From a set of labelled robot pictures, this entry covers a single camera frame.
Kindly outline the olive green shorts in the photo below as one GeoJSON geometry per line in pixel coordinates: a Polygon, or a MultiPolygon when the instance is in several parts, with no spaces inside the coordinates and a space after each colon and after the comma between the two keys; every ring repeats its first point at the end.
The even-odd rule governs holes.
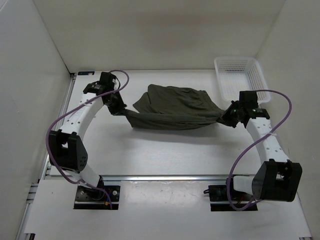
{"type": "Polygon", "coordinates": [[[195,130],[215,124],[225,112],[205,90],[150,84],[123,114],[132,128],[146,130],[195,130]]]}

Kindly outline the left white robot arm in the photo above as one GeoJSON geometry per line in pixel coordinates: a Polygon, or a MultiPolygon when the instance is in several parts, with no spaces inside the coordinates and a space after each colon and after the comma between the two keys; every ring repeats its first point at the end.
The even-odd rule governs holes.
{"type": "Polygon", "coordinates": [[[69,183],[87,189],[93,200],[100,200],[105,194],[102,178],[88,164],[88,152],[84,146],[85,133],[96,114],[109,106],[115,96],[126,86],[112,81],[111,86],[93,82],[88,84],[72,110],[55,120],[49,127],[45,145],[50,164],[69,183]]]}

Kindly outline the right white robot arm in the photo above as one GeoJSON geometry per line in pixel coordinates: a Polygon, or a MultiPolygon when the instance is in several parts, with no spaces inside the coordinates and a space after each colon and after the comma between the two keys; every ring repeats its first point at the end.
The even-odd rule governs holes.
{"type": "Polygon", "coordinates": [[[236,127],[242,123],[253,139],[253,143],[239,155],[242,158],[250,149],[256,148],[261,166],[255,176],[234,175],[226,180],[224,193],[230,200],[238,199],[242,193],[255,200],[292,202],[302,176],[302,166],[292,162],[284,153],[272,128],[270,116],[262,108],[244,108],[238,101],[231,103],[220,123],[236,127]]]}

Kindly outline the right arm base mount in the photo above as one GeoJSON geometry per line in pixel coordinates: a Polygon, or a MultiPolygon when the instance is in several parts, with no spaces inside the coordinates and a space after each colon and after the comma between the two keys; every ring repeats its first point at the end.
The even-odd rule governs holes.
{"type": "MultiPolygon", "coordinates": [[[[208,189],[204,190],[203,193],[209,196],[211,212],[236,211],[228,201],[226,185],[209,185],[208,189]]],[[[251,195],[240,191],[232,191],[230,196],[232,203],[237,209],[243,208],[252,197],[251,195]]]]}

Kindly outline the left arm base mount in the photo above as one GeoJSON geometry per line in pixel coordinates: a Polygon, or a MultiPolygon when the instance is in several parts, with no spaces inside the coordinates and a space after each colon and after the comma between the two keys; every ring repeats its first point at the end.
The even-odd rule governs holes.
{"type": "Polygon", "coordinates": [[[120,185],[105,185],[108,196],[100,191],[84,186],[78,186],[74,198],[75,210],[118,210],[120,201],[120,185]]]}

